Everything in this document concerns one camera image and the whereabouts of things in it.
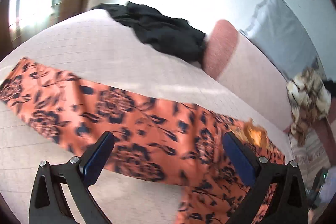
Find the orange patterned cloth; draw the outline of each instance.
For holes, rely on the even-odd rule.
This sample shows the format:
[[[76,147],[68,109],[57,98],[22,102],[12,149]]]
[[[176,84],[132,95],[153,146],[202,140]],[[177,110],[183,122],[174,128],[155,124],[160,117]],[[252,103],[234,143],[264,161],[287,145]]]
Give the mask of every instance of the orange patterned cloth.
[[[195,104],[155,99],[81,79],[23,58],[0,87],[0,99],[45,138],[80,156],[104,131],[115,136],[106,169],[137,179],[182,185],[176,224],[225,223],[249,188],[221,145],[244,122]],[[268,148],[244,142],[257,156],[284,164]],[[254,222],[274,193],[271,186]]]

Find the metal screw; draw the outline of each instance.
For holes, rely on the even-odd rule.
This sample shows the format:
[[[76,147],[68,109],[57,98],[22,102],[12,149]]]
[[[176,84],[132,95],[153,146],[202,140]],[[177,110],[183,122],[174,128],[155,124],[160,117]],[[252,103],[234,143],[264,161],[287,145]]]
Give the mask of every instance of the metal screw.
[[[70,162],[71,162],[72,164],[75,164],[75,163],[78,162],[78,161],[79,161],[79,158],[78,158],[77,156],[72,157],[72,158],[70,159]]]
[[[294,161],[294,160],[292,160],[292,161],[291,161],[291,166],[293,166],[293,167],[297,167],[297,162]]]
[[[259,158],[259,161],[262,163],[262,164],[266,164],[268,162],[268,159],[266,157],[260,157]]]
[[[45,166],[46,164],[47,164],[47,162],[46,162],[45,160],[42,160],[42,161],[40,162],[40,166],[41,166],[41,167]]]

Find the blue gripper pad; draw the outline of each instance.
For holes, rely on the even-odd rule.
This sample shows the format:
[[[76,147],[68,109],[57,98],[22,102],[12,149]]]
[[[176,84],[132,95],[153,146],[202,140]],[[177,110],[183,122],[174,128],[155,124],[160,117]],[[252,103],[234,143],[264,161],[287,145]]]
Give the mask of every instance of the blue gripper pad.
[[[85,165],[83,169],[84,180],[83,184],[85,186],[94,185],[105,166],[106,161],[111,155],[112,149],[114,147],[114,136],[109,132],[99,145],[99,147],[94,151],[91,158]]]
[[[241,181],[252,187],[256,180],[253,166],[229,134],[222,137],[222,145]]]

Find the pink cushion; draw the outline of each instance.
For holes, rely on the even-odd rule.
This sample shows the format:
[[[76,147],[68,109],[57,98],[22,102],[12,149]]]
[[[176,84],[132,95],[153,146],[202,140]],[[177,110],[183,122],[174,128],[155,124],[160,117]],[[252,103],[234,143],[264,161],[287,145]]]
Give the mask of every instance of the pink cushion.
[[[220,75],[236,49],[238,32],[227,20],[217,21],[204,53],[203,69],[214,79]]]

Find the black garment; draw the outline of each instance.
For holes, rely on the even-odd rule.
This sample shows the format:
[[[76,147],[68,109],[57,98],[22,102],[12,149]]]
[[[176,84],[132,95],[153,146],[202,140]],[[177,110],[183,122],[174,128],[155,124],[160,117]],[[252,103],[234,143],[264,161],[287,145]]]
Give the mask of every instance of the black garment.
[[[127,6],[99,4],[119,23],[132,27],[138,39],[151,44],[159,52],[177,56],[187,62],[201,61],[205,49],[205,33],[191,27],[185,19],[170,18],[147,5],[132,2]]]
[[[330,92],[331,97],[336,97],[336,82],[332,80],[322,81],[324,87]]]

